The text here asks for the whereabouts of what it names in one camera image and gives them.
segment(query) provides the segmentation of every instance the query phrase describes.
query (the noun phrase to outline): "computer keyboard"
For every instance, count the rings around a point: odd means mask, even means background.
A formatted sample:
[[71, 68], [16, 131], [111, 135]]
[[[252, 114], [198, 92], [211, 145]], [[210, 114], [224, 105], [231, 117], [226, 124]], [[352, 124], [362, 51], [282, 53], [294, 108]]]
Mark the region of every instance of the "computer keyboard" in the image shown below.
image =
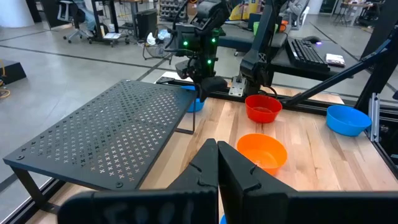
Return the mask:
[[330, 67], [309, 41], [287, 39], [286, 51], [290, 61], [297, 67], [329, 72]]

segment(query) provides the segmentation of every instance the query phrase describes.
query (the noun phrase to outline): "gray floor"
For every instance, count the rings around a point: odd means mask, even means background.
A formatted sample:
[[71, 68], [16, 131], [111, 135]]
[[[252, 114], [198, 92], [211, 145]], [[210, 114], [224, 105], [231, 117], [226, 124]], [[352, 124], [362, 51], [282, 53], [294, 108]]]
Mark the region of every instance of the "gray floor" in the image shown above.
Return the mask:
[[[53, 123], [77, 109], [120, 79], [154, 82], [166, 70], [175, 69], [175, 63], [184, 58], [174, 57], [172, 64], [164, 62], [157, 69], [152, 67], [161, 60], [144, 60], [138, 45], [88, 44], [85, 39], [75, 39], [68, 44], [62, 37], [72, 29], [49, 31], [46, 23], [21, 29], [0, 28], [0, 58], [18, 61], [24, 67], [27, 78], [7, 86], [11, 96], [0, 100], [0, 157], [38, 135]], [[289, 34], [291, 37], [319, 36], [322, 40], [333, 39], [350, 54], [359, 56], [370, 34], [357, 28], [334, 26], [328, 17], [308, 16], [305, 25]], [[233, 56], [234, 50], [219, 48], [216, 63], [217, 75], [233, 77], [238, 74], [243, 55]], [[369, 74], [361, 72], [328, 89], [355, 100], [366, 83]], [[390, 79], [398, 87], [398, 74]], [[276, 85], [310, 88], [318, 81], [277, 73]], [[385, 88], [382, 99], [392, 100], [393, 91]], [[0, 162], [0, 182], [12, 175], [12, 170]], [[38, 185], [48, 177], [33, 174]], [[17, 180], [0, 192], [0, 220], [10, 214], [28, 197]]]

